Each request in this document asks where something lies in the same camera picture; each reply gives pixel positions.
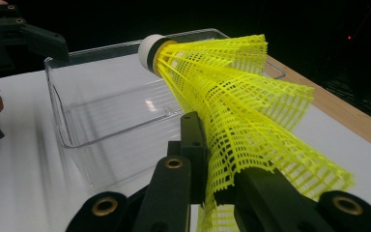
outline transparent tray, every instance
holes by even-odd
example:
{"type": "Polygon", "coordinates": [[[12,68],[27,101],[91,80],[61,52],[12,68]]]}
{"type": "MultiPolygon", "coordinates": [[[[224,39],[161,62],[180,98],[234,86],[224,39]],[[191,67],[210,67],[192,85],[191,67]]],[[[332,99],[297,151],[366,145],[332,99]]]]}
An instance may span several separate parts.
{"type": "MultiPolygon", "coordinates": [[[[167,35],[180,43],[227,38],[215,29],[167,35]]],[[[44,61],[58,141],[90,189],[110,189],[154,168],[180,140],[183,111],[164,81],[137,57],[141,41],[44,61]]],[[[285,73],[267,62],[264,75],[285,73]]]]}

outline black band on shuttlecock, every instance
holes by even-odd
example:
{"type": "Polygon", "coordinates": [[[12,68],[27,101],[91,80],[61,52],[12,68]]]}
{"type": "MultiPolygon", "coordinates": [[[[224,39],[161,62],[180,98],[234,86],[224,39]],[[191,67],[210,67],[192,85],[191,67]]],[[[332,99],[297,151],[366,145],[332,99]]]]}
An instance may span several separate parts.
{"type": "Polygon", "coordinates": [[[147,68],[149,69],[149,71],[151,72],[155,72],[153,70],[153,63],[154,63],[154,60],[155,60],[155,56],[156,56],[156,53],[158,51],[158,49],[166,42],[168,41],[171,41],[171,39],[169,38],[161,38],[159,39],[158,41],[156,41],[152,47],[150,48],[150,51],[149,51],[149,54],[147,55],[147,68]]]}

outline dark background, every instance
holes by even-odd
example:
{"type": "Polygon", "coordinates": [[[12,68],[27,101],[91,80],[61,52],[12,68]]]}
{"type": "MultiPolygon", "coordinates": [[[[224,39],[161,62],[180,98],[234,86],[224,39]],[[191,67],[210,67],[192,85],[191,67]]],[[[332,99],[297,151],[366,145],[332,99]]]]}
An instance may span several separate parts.
{"type": "MultiPolygon", "coordinates": [[[[268,54],[371,115],[371,0],[8,0],[34,26],[62,35],[69,51],[215,28],[265,34],[268,54]]],[[[15,69],[40,71],[44,56],[6,47],[15,69]]]]}

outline yellow shuttlecock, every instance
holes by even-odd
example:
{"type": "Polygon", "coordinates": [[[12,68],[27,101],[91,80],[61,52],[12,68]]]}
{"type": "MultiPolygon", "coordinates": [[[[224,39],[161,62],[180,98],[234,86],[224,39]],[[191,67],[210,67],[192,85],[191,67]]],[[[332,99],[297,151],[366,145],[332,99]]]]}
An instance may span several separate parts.
{"type": "Polygon", "coordinates": [[[267,45],[264,35],[192,43],[152,35],[139,47],[142,66],[165,80],[185,112],[196,111],[202,120],[210,149],[203,231],[236,228],[233,212],[217,207],[214,193],[233,186],[235,174],[248,167],[277,168],[315,200],[353,183],[351,173],[290,133],[313,89],[262,76],[267,45]]]}

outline table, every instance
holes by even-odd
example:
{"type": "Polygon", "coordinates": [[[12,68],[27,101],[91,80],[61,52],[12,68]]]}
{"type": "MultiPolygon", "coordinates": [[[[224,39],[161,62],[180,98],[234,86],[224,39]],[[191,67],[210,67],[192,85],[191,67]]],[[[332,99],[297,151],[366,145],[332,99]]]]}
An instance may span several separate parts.
{"type": "MultiPolygon", "coordinates": [[[[289,67],[284,80],[315,87],[315,101],[293,134],[355,174],[349,189],[371,204],[371,117],[341,101],[289,67]]],[[[64,156],[55,132],[45,72],[0,78],[5,109],[0,128],[0,232],[65,231],[94,194],[71,157],[64,156]]],[[[152,173],[116,187],[130,195],[152,173]]]]}

